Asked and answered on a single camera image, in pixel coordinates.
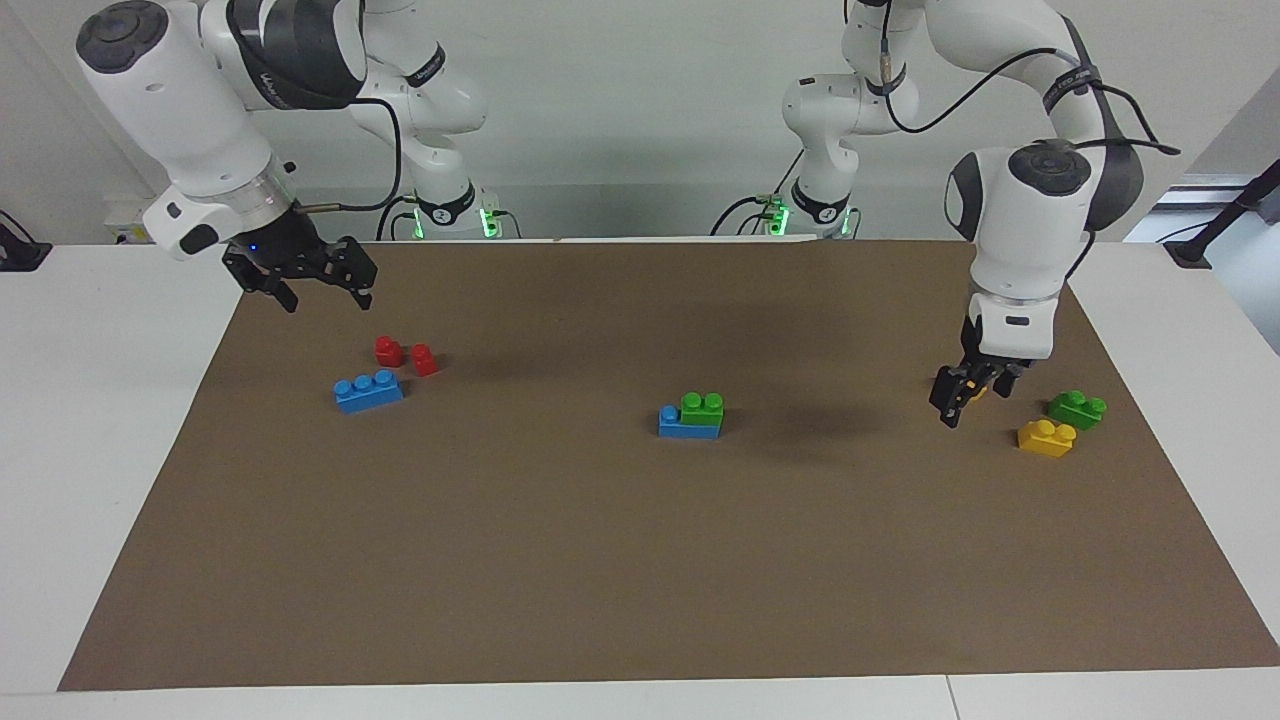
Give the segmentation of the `blue three-stud toy brick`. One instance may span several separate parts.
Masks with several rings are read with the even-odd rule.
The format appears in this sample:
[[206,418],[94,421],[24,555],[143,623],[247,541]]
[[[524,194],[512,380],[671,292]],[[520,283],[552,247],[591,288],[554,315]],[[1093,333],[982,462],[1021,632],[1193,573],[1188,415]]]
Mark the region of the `blue three-stud toy brick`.
[[398,375],[390,369],[380,369],[352,380],[338,380],[333,386],[335,405],[343,414],[364,413],[374,407],[397,404],[404,398]]
[[668,404],[658,413],[658,436],[676,439],[718,439],[721,428],[684,423],[680,409]]

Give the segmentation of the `black device on table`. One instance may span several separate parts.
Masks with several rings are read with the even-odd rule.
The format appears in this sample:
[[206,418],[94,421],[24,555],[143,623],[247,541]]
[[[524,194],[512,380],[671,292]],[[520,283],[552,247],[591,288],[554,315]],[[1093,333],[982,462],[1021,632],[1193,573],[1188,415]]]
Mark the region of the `black device on table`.
[[10,213],[0,209],[0,272],[35,272],[52,245],[37,241]]

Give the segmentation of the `black stand pole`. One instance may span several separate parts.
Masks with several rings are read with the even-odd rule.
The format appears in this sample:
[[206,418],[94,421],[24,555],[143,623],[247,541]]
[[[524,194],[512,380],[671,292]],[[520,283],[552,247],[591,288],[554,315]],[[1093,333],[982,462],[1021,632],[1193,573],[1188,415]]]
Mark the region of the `black stand pole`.
[[1165,242],[1164,247],[1172,261],[1183,269],[1211,270],[1212,266],[1206,259],[1210,245],[1248,211],[1258,210],[1276,193],[1280,193],[1280,158],[1253,178],[1190,241]]

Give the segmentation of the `brown table mat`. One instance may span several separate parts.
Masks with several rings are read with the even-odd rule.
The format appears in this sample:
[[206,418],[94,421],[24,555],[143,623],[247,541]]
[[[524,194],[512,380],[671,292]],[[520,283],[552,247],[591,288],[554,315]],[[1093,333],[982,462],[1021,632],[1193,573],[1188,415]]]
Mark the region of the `brown table mat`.
[[[64,691],[1280,664],[1073,296],[940,423],[968,245],[371,254],[367,313],[241,300]],[[384,334],[404,398],[343,414]],[[1103,420],[1020,450],[1070,389]],[[658,436],[687,392],[718,439]]]

